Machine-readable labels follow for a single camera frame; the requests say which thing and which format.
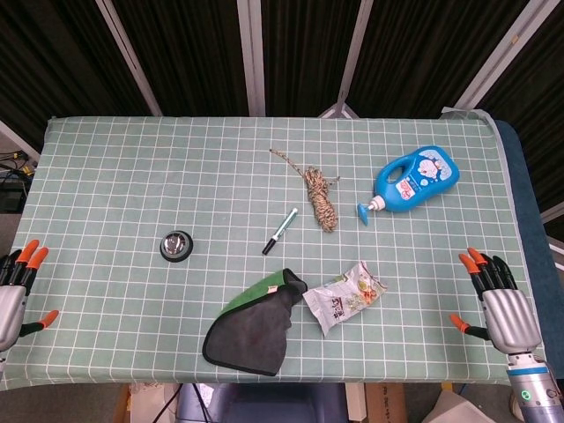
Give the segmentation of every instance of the plastic packaging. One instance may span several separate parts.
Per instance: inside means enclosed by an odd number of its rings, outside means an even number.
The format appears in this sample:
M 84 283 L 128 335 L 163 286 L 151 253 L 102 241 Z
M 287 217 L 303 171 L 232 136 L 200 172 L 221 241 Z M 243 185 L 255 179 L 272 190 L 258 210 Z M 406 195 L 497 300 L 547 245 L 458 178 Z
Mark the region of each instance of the plastic packaging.
M 398 168 L 402 169 L 401 176 L 388 182 L 389 176 Z M 375 197 L 368 206 L 357 206 L 359 217 L 367 225 L 369 210 L 385 208 L 390 212 L 407 212 L 452 187 L 459 177 L 458 167 L 441 147 L 421 147 L 395 159 L 380 171 L 374 184 Z
M 388 289 L 370 274 L 366 262 L 359 262 L 335 280 L 333 284 L 310 289 L 303 294 L 309 309 L 321 324 L 324 336 L 331 327 L 356 315 Z

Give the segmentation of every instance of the rope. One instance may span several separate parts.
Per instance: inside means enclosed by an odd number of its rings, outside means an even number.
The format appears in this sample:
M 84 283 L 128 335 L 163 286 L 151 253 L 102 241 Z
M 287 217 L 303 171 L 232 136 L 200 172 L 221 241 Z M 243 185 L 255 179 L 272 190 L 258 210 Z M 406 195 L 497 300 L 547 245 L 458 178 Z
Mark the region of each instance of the rope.
M 292 163 L 284 153 L 273 149 L 271 149 L 271 153 L 279 156 L 303 178 L 308 186 L 308 197 L 309 201 L 314 206 L 314 214 L 317 222 L 323 231 L 333 232 L 337 227 L 338 217 L 333 204 L 329 201 L 329 187 L 337 182 L 339 178 L 337 177 L 335 180 L 327 182 L 325 178 L 323 178 L 321 170 L 315 167 L 308 167 L 308 170 L 304 173 L 299 167 Z

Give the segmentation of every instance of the grid pattern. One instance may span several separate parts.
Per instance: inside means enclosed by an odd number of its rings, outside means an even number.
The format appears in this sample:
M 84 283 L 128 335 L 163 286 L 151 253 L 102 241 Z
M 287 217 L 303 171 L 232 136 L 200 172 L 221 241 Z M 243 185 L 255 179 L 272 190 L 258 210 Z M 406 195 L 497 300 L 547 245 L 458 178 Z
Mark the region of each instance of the grid pattern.
M 447 194 L 363 226 L 357 202 L 396 157 L 439 145 L 461 171 Z M 338 229 L 316 224 L 300 166 L 340 175 Z M 479 119 L 75 117 L 51 121 L 15 247 L 50 248 L 26 320 L 61 310 L 53 329 L 11 349 L 4 388 L 50 382 L 505 381 L 504 356 L 463 337 L 450 313 L 484 324 L 458 253 L 505 256 L 531 298 L 504 156 Z M 300 214 L 267 257 L 292 207 Z M 190 233 L 194 251 L 165 261 L 161 237 Z M 389 291 L 323 338 L 302 301 L 274 378 L 215 367 L 201 355 L 222 307 L 283 267 L 316 287 L 359 260 Z

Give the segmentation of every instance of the small metal tin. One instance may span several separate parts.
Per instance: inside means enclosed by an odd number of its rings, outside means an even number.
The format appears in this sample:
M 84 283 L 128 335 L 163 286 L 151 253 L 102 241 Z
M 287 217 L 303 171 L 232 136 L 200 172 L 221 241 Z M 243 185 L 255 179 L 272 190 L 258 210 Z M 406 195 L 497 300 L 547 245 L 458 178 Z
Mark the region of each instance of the small metal tin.
M 192 237 L 184 231 L 169 232 L 160 242 L 160 254 L 174 263 L 188 258 L 193 248 Z

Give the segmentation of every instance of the orange fingertip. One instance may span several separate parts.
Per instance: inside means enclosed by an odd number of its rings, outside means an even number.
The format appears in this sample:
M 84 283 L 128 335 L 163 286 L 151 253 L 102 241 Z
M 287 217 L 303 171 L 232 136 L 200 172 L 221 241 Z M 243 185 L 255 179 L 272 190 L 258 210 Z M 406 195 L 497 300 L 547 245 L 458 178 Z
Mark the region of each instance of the orange fingertip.
M 476 262 L 476 264 L 478 264 L 478 265 L 487 264 L 487 261 L 484 258 L 484 256 L 482 256 L 479 253 L 479 251 L 477 251 L 476 249 L 473 249 L 472 247 L 470 247 L 468 249 L 468 252 L 470 253 L 470 257 L 472 257 L 474 259 L 474 262 Z
M 466 323 L 464 320 L 462 320 L 460 318 L 459 315 L 450 315 L 450 321 L 452 322 L 452 324 L 454 324 L 456 326 L 456 328 L 458 330 L 460 330 L 462 333 L 465 333 L 466 330 L 468 328 L 470 328 L 470 325 L 468 323 Z
M 462 262 L 468 273 L 470 274 L 479 273 L 478 266 L 466 254 L 459 254 L 458 258 L 460 259 L 460 261 Z
M 32 259 L 27 264 L 27 269 L 38 270 L 39 266 L 41 266 L 41 263 L 43 263 L 43 260 L 45 260 L 45 257 L 47 257 L 47 254 L 49 254 L 49 249 L 47 247 L 40 249 L 33 255 Z
M 59 310 L 49 311 L 48 314 L 39 321 L 43 325 L 43 329 L 48 328 L 59 315 Z
M 16 260 L 16 263 L 27 263 L 27 262 L 29 262 L 29 259 L 31 258 L 32 254 L 35 252 L 37 247 L 39 247 L 39 241 L 38 240 L 31 240 L 29 242 L 29 244 L 26 245 L 24 250 L 21 253 L 19 253 L 19 257 L 18 257 L 18 260 Z

